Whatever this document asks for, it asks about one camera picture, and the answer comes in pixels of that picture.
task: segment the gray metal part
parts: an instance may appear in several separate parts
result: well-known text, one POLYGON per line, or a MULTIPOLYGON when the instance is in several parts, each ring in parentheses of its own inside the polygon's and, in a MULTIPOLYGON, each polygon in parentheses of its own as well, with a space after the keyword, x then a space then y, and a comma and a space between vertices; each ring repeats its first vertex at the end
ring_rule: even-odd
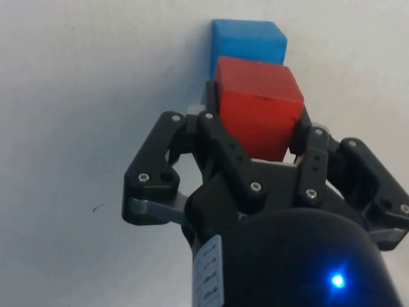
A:
POLYGON ((131 210, 135 214, 156 217, 163 221, 174 222, 189 227, 190 224, 185 216, 185 204, 187 196, 178 192, 176 198, 169 203, 158 203, 150 200, 138 200, 132 198, 131 210))

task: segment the stacked blocks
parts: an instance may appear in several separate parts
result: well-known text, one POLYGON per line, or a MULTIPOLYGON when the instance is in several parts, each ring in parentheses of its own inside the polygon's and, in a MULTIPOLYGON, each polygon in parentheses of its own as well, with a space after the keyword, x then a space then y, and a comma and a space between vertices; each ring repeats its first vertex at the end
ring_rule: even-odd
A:
POLYGON ((284 63, 287 38, 273 22, 216 19, 212 31, 211 78, 219 56, 284 63))
POLYGON ((282 161, 304 98, 288 67, 219 57, 220 117, 252 158, 282 161))

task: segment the black plastic part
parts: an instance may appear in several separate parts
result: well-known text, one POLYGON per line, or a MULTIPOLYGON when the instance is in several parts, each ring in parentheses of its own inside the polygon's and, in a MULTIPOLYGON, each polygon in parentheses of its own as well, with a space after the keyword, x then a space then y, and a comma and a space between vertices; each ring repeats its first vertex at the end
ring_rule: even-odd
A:
POLYGON ((368 147, 359 139, 344 139, 341 142, 344 156, 357 165, 361 176, 367 179, 365 191, 371 202, 365 210, 369 220, 389 227, 409 227, 409 215, 401 210, 402 204, 409 204, 409 196, 368 147))
POLYGON ((316 209, 249 217, 221 232, 224 307, 401 307, 366 231, 316 209), (344 287, 331 279, 341 274, 344 287))
POLYGON ((328 180, 362 213, 369 233, 390 233, 374 236, 379 238, 378 247, 394 249, 409 229, 409 215, 401 210, 409 196, 361 140, 346 138, 331 144, 328 180))
POLYGON ((176 198, 180 178, 166 160, 166 152, 171 147, 174 136, 186 124, 183 115, 174 112, 163 113, 141 149, 130 164, 124 177, 122 218, 132 224, 165 224, 150 216, 140 215, 134 208, 133 199, 157 202, 176 198), (179 121, 172 120, 179 116, 179 121), (140 174, 147 174, 149 180, 141 182, 140 174))
POLYGON ((301 205, 318 208, 325 199, 329 135, 319 127, 311 127, 307 131, 308 141, 300 166, 297 195, 301 205))
POLYGON ((215 81, 207 81, 204 86, 204 92, 202 97, 202 104, 206 106, 206 111, 219 114, 219 90, 215 81))
POLYGON ((308 141, 309 129, 311 128, 311 120, 309 118, 307 109, 302 109, 301 118, 295 127, 295 133, 289 145, 289 151, 293 155, 302 155, 305 151, 308 141))
POLYGON ((230 136, 219 116, 206 117, 202 112, 197 118, 197 129, 203 135, 203 141, 212 149, 213 156, 222 166, 229 188, 235 191, 236 204, 244 213, 255 213, 263 208, 268 195, 265 183, 252 167, 252 162, 237 138, 230 136), (252 183, 261 186, 259 191, 251 188, 252 183))
MULTIPOLYGON (((262 162, 253 162, 252 164, 269 191, 265 205, 259 214, 263 215, 304 205, 295 197, 298 168, 262 162)), ((327 186, 321 209, 348 218, 363 229, 366 227, 362 215, 348 206, 340 196, 327 186)), ((190 195, 185 213, 197 233, 200 244, 204 244, 214 235, 239 223, 242 218, 246 218, 237 208, 234 192, 228 187, 222 172, 190 195)))

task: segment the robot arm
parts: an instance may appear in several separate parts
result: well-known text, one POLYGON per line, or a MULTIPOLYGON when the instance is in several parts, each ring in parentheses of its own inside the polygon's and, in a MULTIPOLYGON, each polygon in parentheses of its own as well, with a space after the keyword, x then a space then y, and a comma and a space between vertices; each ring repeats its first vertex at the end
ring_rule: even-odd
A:
POLYGON ((126 222, 182 225, 194 306, 401 306, 379 250, 408 232, 409 196, 370 149, 337 142, 304 108, 295 163, 253 161, 220 120, 214 89, 199 115, 160 116, 123 190, 126 222), (185 153, 203 176, 189 197, 172 168, 185 153))

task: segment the white label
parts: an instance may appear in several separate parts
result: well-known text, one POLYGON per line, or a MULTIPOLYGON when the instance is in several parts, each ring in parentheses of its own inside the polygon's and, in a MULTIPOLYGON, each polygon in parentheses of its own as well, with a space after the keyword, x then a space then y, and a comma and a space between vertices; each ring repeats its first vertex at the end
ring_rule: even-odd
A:
POLYGON ((224 304, 222 237, 215 235, 197 252, 193 261, 193 307, 224 304))

